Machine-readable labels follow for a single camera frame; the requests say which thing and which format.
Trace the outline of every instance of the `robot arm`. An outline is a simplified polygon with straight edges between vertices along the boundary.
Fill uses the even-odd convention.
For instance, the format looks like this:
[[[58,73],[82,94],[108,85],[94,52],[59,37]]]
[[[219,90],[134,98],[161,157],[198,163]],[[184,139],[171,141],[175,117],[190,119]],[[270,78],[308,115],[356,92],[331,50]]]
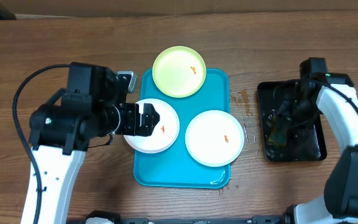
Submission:
[[[310,79],[319,80],[339,90],[358,108],[356,90],[345,74],[329,74],[323,58],[309,58],[301,64],[300,101],[316,102],[325,115],[341,149],[341,158],[329,177],[324,195],[293,209],[296,224],[358,223],[358,114],[339,93],[326,86],[316,86]],[[304,108],[296,104],[298,114]]]
[[[332,84],[332,87],[351,98],[358,107],[356,89],[348,85]],[[318,109],[325,115],[341,153],[347,146],[358,145],[358,116],[354,108],[336,92],[323,86],[316,101]]]
[[[59,90],[30,118],[31,153],[39,167],[42,200],[38,223],[66,223],[74,182],[90,139],[107,134],[150,136],[160,116],[153,105],[126,103],[134,92],[133,72],[115,73],[106,67],[71,63],[66,90]],[[55,102],[62,98],[60,106]],[[34,166],[22,214],[33,223],[37,208]]]

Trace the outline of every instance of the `wire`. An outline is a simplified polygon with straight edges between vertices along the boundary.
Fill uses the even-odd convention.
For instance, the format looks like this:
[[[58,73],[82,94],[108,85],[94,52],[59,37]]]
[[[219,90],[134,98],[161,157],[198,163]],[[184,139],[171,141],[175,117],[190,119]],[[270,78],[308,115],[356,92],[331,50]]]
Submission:
[[[279,85],[277,85],[274,89],[273,89],[273,98],[276,99],[276,91],[279,89],[279,88],[283,88],[284,86],[286,85],[289,85],[289,84],[296,84],[298,82],[301,82],[301,80],[299,79],[294,79],[294,80],[287,80]]]
[[[108,145],[111,145],[111,143],[112,143],[112,134],[109,133],[109,140],[106,143],[100,144],[100,145],[97,145],[97,146],[91,146],[91,147],[88,147],[88,149],[94,148],[94,147],[108,146]]]
[[[356,112],[356,114],[358,115],[358,107],[353,103],[352,99],[350,99],[349,97],[347,97],[345,94],[343,94],[341,91],[337,90],[336,88],[332,87],[330,84],[327,83],[323,83],[323,82],[319,82],[317,80],[302,80],[303,82],[311,82],[311,83],[315,83],[315,84],[319,84],[322,86],[325,86],[327,88],[329,88],[330,90],[336,92],[339,96],[343,97],[354,109],[354,111]]]
[[[19,88],[16,91],[16,94],[13,98],[13,104],[12,104],[12,115],[13,115],[13,120],[15,122],[15,126],[16,126],[16,131],[20,137],[20,140],[22,141],[22,144],[24,146],[24,149],[27,153],[27,155],[30,158],[30,161],[32,163],[32,166],[34,167],[35,170],[35,177],[37,179],[37,205],[35,207],[35,214],[34,214],[34,224],[38,223],[38,220],[40,218],[40,209],[41,209],[41,201],[42,201],[42,183],[41,183],[41,174],[40,174],[40,170],[38,168],[38,164],[37,161],[35,160],[35,157],[33,155],[33,153],[31,152],[31,149],[29,147],[29,145],[27,144],[27,141],[25,140],[24,134],[23,134],[23,130],[19,124],[19,119],[17,118],[17,100],[19,99],[19,95],[22,92],[23,88],[25,87],[25,85],[34,77],[36,77],[37,75],[39,75],[40,73],[53,69],[53,68],[66,68],[69,67],[70,65],[67,64],[61,64],[61,65],[50,65],[47,66],[45,68],[42,68],[36,72],[34,72],[33,74],[31,74],[29,77],[27,77],[22,84],[19,86]]]

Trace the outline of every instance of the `plate rim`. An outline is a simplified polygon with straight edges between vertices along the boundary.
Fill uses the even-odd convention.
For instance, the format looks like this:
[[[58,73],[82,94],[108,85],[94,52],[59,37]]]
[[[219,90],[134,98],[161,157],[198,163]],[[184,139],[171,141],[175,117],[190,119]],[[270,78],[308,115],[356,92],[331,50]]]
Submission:
[[[135,149],[135,150],[137,150],[139,152],[143,152],[143,153],[146,153],[146,154],[155,154],[155,153],[163,152],[163,151],[169,149],[169,147],[171,147],[173,145],[173,143],[175,143],[175,141],[177,140],[177,138],[179,136],[179,132],[180,132],[180,120],[179,120],[178,113],[172,108],[172,106],[169,103],[167,103],[167,102],[165,102],[163,100],[159,100],[159,99],[155,99],[155,98],[147,98],[147,99],[139,100],[138,102],[148,101],[148,100],[158,101],[159,103],[162,102],[162,104],[166,104],[166,105],[169,106],[168,108],[169,108],[170,111],[174,112],[173,114],[174,114],[174,117],[175,117],[175,121],[178,123],[178,128],[177,128],[177,132],[175,134],[175,138],[173,139],[173,141],[169,145],[167,145],[167,146],[165,146],[165,147],[163,147],[161,149],[154,150],[154,151],[140,150],[137,146],[133,145],[133,143],[131,141],[127,140],[127,138],[129,138],[129,136],[124,136],[124,139],[128,143],[128,145],[130,145],[130,147],[132,147],[133,149]]]
[[[168,51],[170,51],[170,50],[175,50],[175,49],[178,49],[178,50],[180,50],[180,49],[190,50],[190,51],[192,51],[193,53],[195,53],[196,56],[198,56],[198,57],[201,59],[202,64],[203,64],[203,68],[204,68],[204,72],[203,72],[203,80],[202,80],[202,82],[200,83],[199,87],[196,88],[196,89],[194,89],[193,91],[187,93],[187,94],[184,94],[184,95],[171,95],[171,94],[167,94],[165,91],[162,91],[161,88],[160,88],[161,86],[159,86],[159,85],[158,85],[158,82],[155,81],[155,74],[156,74],[156,72],[153,72],[152,76],[153,76],[153,81],[154,81],[155,85],[157,86],[157,88],[158,88],[163,94],[165,94],[165,95],[167,95],[167,96],[174,97],[174,98],[184,98],[184,97],[191,96],[191,95],[195,94],[195,93],[196,93],[198,90],[200,90],[200,88],[203,86],[203,84],[204,84],[204,82],[205,82],[205,78],[206,78],[206,65],[205,65],[204,59],[202,58],[202,56],[201,56],[196,50],[194,50],[194,49],[192,49],[192,48],[190,48],[190,47],[185,47],[185,46],[173,46],[173,47],[169,47],[169,48],[163,50],[161,53],[159,53],[159,55],[158,55],[158,56],[155,58],[155,60],[154,60],[152,70],[154,70],[154,71],[157,70],[157,69],[156,69],[156,67],[157,67],[156,61],[159,60],[161,57],[163,57],[163,56],[164,56],[164,53],[167,53]]]
[[[185,133],[185,145],[186,145],[187,151],[189,152],[189,154],[191,155],[191,157],[192,157],[195,161],[199,162],[200,164],[202,164],[202,165],[204,165],[204,166],[209,166],[209,167],[221,167],[221,166],[225,166],[225,165],[230,164],[231,162],[235,161],[235,160],[239,157],[240,153],[242,152],[242,149],[244,148],[245,137],[244,137],[244,133],[243,133],[243,134],[240,134],[240,137],[241,137],[241,146],[240,146],[239,150],[236,152],[235,156],[232,157],[232,159],[226,160],[226,161],[224,161],[224,162],[220,162],[220,163],[218,163],[218,164],[210,164],[210,163],[207,163],[207,162],[205,162],[205,161],[200,160],[199,157],[196,157],[196,156],[193,154],[193,152],[189,150],[189,146],[188,146],[188,135],[189,135],[189,134],[188,134],[188,130],[189,130],[189,128],[192,127],[192,126],[197,122],[197,120],[199,120],[202,116],[205,116],[206,114],[211,114],[211,113],[213,113],[213,114],[220,114],[220,115],[223,115],[223,116],[229,118],[230,120],[232,120],[232,121],[236,124],[238,130],[239,130],[241,133],[243,133],[243,130],[242,130],[242,127],[241,127],[240,123],[238,122],[238,120],[237,120],[235,117],[233,117],[233,115],[231,115],[231,114],[229,114],[229,113],[227,113],[227,112],[225,112],[225,111],[220,111],[220,110],[204,111],[204,112],[198,114],[197,116],[195,116],[195,117],[190,121],[189,125],[187,126],[187,128],[186,128],[186,133]]]

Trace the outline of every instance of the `water stain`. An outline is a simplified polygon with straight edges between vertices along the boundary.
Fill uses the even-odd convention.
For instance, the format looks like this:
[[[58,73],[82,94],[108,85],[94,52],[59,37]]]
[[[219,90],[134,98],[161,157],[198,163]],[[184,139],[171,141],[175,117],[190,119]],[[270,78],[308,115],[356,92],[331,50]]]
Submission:
[[[247,93],[247,90],[239,91],[239,95],[241,96],[241,100],[244,104],[244,107],[246,108],[247,116],[251,116],[251,110],[249,106],[249,95]]]
[[[246,92],[246,90],[241,90],[239,93],[230,90],[230,100],[234,102],[234,104],[236,105],[235,108],[233,108],[234,110],[232,111],[232,114],[236,114],[239,113],[241,115],[241,121],[239,121],[240,123],[242,123],[242,128],[244,131],[244,135],[246,137],[247,140],[247,146],[249,149],[249,140],[248,140],[248,134],[247,134],[247,130],[246,130],[246,120],[244,119],[244,115],[247,118],[247,108],[249,108],[249,99],[248,99],[248,94]]]
[[[254,136],[254,143],[256,143],[256,155],[259,154],[259,141],[256,139],[256,136]]]
[[[219,196],[221,196],[223,194],[223,192],[224,192],[223,189],[219,189],[218,191],[219,191]]]

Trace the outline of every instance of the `white plate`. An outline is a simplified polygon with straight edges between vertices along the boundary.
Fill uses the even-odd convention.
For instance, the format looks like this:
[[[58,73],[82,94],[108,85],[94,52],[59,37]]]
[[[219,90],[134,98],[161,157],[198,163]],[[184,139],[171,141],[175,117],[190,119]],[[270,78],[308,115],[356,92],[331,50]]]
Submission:
[[[197,115],[185,134],[187,151],[202,165],[219,167],[236,159],[244,145],[239,122],[223,111],[211,110]]]
[[[160,122],[154,127],[151,136],[124,136],[128,144],[134,149],[144,153],[157,153],[168,149],[179,134],[179,117],[176,111],[166,102],[158,99],[144,99],[137,102],[140,113],[143,112],[144,103],[153,104],[160,115]]]

